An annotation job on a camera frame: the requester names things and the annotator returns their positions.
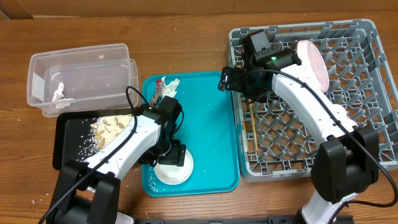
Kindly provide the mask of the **small white bowl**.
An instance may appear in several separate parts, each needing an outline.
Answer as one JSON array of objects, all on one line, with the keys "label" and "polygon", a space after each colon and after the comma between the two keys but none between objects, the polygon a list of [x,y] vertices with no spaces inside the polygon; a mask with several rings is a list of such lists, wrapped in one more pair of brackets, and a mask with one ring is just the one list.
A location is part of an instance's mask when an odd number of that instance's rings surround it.
[{"label": "small white bowl", "polygon": [[184,183],[192,174],[194,167],[193,157],[186,151],[183,166],[157,164],[154,172],[157,178],[167,185]]}]

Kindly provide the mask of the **red snack wrapper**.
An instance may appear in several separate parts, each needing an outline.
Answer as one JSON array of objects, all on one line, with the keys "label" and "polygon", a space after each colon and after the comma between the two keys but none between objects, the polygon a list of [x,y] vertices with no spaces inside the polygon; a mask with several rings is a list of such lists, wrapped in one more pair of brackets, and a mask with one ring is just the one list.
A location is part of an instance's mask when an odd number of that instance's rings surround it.
[{"label": "red snack wrapper", "polygon": [[162,89],[163,89],[164,81],[156,80],[155,81],[155,93],[151,98],[150,105],[151,107],[157,107],[157,104],[162,96]]}]

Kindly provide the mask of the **large white plate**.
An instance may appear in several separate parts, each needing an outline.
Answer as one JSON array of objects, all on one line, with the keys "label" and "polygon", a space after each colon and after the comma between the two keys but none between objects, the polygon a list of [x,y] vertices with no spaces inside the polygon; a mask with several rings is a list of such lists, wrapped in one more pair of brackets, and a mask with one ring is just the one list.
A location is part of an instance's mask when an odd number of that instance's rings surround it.
[{"label": "large white plate", "polygon": [[300,40],[297,44],[297,55],[302,61],[302,65],[311,68],[320,91],[326,93],[329,88],[329,76],[317,46],[309,40]]}]

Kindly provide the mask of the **white paper cup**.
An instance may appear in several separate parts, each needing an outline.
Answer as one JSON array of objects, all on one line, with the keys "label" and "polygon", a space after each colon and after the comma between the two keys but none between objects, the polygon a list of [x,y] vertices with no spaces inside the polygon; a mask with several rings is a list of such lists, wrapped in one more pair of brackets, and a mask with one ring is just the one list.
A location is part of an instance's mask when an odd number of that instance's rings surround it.
[{"label": "white paper cup", "polygon": [[332,104],[332,112],[334,116],[338,119],[347,118],[347,112],[345,108],[339,104]]}]

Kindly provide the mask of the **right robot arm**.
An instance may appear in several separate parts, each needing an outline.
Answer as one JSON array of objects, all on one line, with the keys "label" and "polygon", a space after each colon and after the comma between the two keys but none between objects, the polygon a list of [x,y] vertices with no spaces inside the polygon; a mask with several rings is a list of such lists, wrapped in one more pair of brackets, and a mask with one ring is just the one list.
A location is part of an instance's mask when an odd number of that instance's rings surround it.
[{"label": "right robot arm", "polygon": [[282,98],[309,130],[317,146],[310,171],[315,191],[295,223],[336,223],[339,212],[378,181],[379,135],[359,127],[346,110],[326,97],[329,76],[321,53],[309,40],[296,49],[273,48],[263,30],[243,37],[243,68],[225,67],[218,88],[260,101],[271,90]]}]

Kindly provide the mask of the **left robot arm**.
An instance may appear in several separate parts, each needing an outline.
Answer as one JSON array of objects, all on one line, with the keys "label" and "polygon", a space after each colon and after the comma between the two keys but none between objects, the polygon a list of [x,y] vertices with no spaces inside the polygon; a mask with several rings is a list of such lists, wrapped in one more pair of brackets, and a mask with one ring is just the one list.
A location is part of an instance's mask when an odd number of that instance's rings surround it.
[{"label": "left robot arm", "polygon": [[181,104],[163,97],[159,106],[131,108],[127,126],[100,152],[60,169],[49,209],[40,223],[135,223],[118,209],[121,181],[135,164],[183,167],[186,146],[174,135]]}]

